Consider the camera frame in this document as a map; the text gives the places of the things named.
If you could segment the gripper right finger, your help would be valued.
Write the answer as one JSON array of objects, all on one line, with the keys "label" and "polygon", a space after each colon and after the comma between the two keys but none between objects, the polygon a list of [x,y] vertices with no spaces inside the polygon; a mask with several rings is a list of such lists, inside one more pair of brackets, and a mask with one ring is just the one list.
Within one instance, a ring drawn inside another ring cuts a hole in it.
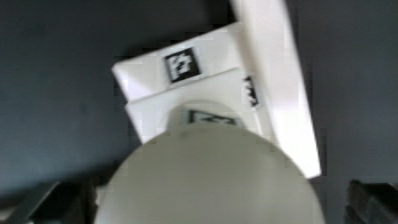
[{"label": "gripper right finger", "polygon": [[353,180],[346,193],[344,224],[398,224],[398,188]]}]

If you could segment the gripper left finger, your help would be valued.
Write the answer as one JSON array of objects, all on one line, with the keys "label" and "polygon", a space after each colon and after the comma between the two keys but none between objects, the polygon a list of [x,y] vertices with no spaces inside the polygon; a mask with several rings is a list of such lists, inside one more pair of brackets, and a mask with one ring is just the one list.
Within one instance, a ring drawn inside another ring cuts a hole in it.
[{"label": "gripper left finger", "polygon": [[34,189],[3,224],[94,224],[96,211],[92,183],[53,182]]}]

